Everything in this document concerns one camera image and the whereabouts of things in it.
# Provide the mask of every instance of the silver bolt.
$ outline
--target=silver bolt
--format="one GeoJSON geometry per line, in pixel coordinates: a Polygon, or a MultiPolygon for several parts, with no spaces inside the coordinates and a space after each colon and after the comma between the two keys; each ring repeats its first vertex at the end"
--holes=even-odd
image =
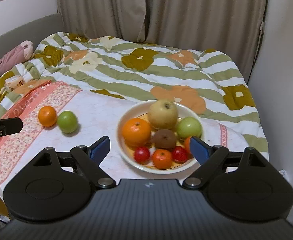
{"type": "Polygon", "coordinates": [[[100,178],[98,179],[98,184],[101,186],[110,186],[113,183],[113,179],[111,178],[100,178]]]}
{"type": "Polygon", "coordinates": [[[201,180],[198,178],[191,177],[191,178],[187,178],[185,180],[185,183],[189,186],[198,186],[201,184],[201,180]]]}

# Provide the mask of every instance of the bowl rim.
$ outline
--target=bowl rim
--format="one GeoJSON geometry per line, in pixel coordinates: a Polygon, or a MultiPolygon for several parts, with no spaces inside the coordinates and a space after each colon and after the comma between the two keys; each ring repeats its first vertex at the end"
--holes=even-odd
{"type": "MultiPolygon", "coordinates": [[[[155,101],[158,101],[158,99],[152,99],[152,100],[147,100],[147,101],[142,101],[140,103],[137,103],[137,104],[134,104],[133,106],[131,106],[125,113],[122,114],[120,120],[118,121],[117,123],[117,128],[116,128],[116,139],[117,139],[117,146],[119,148],[119,151],[120,151],[120,155],[121,157],[130,165],[134,166],[135,168],[141,170],[141,171],[145,171],[145,172],[148,172],[148,173],[153,173],[153,174],[173,174],[173,173],[178,173],[180,171],[184,171],[184,170],[187,170],[188,168],[192,167],[193,165],[195,165],[197,162],[197,160],[195,158],[193,158],[189,163],[187,163],[186,165],[183,165],[183,166],[178,166],[176,168],[171,168],[171,169],[167,169],[167,170],[158,170],[158,169],[151,169],[151,168],[148,168],[146,166],[143,166],[137,162],[135,162],[134,160],[132,160],[127,154],[124,153],[124,151],[122,150],[122,146],[121,146],[121,143],[118,139],[118,131],[119,131],[119,126],[120,126],[120,123],[121,123],[121,120],[123,118],[123,116],[131,111],[133,108],[135,107],[138,107],[140,105],[144,105],[146,103],[151,103],[151,102],[155,102],[155,101]]],[[[173,102],[174,104],[184,108],[184,109],[187,109],[189,112],[193,113],[193,117],[195,117],[199,122],[200,122],[200,117],[193,111],[191,110],[190,108],[182,105],[182,104],[179,104],[177,102],[173,102]]]]}

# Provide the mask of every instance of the curtain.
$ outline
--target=curtain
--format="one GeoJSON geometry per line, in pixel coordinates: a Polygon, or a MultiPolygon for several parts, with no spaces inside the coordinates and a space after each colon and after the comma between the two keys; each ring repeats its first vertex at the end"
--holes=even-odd
{"type": "Polygon", "coordinates": [[[93,39],[114,36],[145,40],[145,0],[58,0],[68,32],[93,39]]]}
{"type": "Polygon", "coordinates": [[[229,55],[247,81],[266,0],[58,0],[66,29],[229,55]]]}
{"type": "Polygon", "coordinates": [[[227,54],[247,81],[266,0],[147,0],[147,43],[227,54]]]}

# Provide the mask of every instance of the bowl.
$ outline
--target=bowl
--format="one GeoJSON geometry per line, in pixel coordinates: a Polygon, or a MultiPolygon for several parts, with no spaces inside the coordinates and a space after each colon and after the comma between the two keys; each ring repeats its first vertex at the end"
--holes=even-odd
{"type": "MultiPolygon", "coordinates": [[[[192,159],[187,160],[185,163],[180,164],[177,167],[173,167],[173,168],[170,168],[167,170],[158,170],[158,169],[150,168],[147,165],[139,164],[134,160],[132,151],[130,151],[128,149],[127,145],[125,144],[125,140],[121,135],[121,129],[122,129],[122,126],[125,124],[125,122],[131,118],[140,117],[140,116],[146,114],[149,110],[150,105],[153,104],[155,101],[157,101],[157,100],[149,100],[149,101],[144,101],[144,102],[138,103],[138,104],[132,106],[120,118],[120,120],[117,124],[117,130],[116,130],[116,138],[117,138],[118,147],[120,149],[120,154],[121,154],[122,158],[126,162],[131,164],[132,166],[138,168],[139,170],[146,171],[149,173],[172,174],[172,173],[184,171],[184,170],[190,168],[191,166],[193,166],[194,164],[196,164],[197,160],[195,158],[192,158],[192,159]]],[[[175,105],[177,106],[179,118],[185,118],[188,116],[192,116],[192,117],[196,118],[199,122],[201,122],[201,118],[199,118],[199,116],[195,112],[193,112],[191,109],[189,109],[186,106],[181,105],[179,103],[175,103],[175,105]]],[[[205,141],[205,130],[204,130],[203,125],[202,125],[201,139],[203,141],[205,141]]]]}

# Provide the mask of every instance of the bowl of fruit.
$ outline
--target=bowl of fruit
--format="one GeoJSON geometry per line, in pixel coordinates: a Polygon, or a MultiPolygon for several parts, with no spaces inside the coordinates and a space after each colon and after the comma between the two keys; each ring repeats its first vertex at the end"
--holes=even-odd
{"type": "Polygon", "coordinates": [[[192,136],[205,140],[198,115],[169,100],[149,100],[131,107],[117,124],[122,158],[155,174],[171,174],[197,163],[190,153],[192,136]]]}

